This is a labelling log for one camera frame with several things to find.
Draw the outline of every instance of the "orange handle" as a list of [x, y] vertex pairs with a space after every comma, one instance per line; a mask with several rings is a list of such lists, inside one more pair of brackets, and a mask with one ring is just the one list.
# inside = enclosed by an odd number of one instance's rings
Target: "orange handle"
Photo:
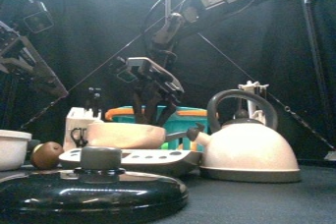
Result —
[[119, 115], [132, 115], [132, 108], [116, 108], [116, 109], [110, 109], [106, 113], [106, 119], [112, 121], [115, 116]]
[[176, 114], [179, 116], [206, 117], [208, 112], [207, 110], [178, 110]]

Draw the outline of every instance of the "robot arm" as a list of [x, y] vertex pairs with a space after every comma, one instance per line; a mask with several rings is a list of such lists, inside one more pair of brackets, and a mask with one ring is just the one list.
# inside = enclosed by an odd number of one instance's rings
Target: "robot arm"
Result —
[[68, 92], [30, 40], [0, 22], [0, 71], [32, 82], [32, 87], [55, 97]]

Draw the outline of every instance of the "bowl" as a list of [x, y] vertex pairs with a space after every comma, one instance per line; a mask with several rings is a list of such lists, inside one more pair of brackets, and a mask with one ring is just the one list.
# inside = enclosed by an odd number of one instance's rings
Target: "bowl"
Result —
[[162, 127], [130, 123], [94, 123], [87, 129], [88, 146], [158, 149], [166, 141]]
[[32, 134], [0, 130], [0, 171], [16, 170], [26, 162]]

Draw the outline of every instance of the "kettle handle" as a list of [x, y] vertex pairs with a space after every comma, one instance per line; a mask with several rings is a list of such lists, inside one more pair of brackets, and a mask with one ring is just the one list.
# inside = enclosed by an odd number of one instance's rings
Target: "kettle handle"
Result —
[[270, 127], [271, 129], [276, 129], [279, 126], [279, 116], [278, 116], [278, 112], [272, 106], [272, 104], [259, 95], [240, 90], [240, 89], [231, 89], [231, 90], [226, 90], [222, 91], [220, 93], [218, 93], [212, 99], [210, 100], [208, 103], [208, 121], [210, 121], [210, 128], [211, 128], [211, 132], [215, 133], [220, 130], [220, 123], [216, 119], [216, 108], [218, 108], [218, 104], [220, 103], [220, 101], [226, 98], [243, 98], [247, 100], [251, 100], [252, 102], [256, 103], [256, 105], [260, 107], [260, 109], [264, 111], [266, 113], [266, 126]]

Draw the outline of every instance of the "kettle spout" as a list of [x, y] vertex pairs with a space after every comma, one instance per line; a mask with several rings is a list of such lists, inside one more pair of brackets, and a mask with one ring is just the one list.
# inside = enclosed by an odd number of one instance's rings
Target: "kettle spout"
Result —
[[187, 131], [187, 137], [191, 141], [207, 146], [211, 142], [211, 136], [200, 131], [199, 128], [190, 128]]

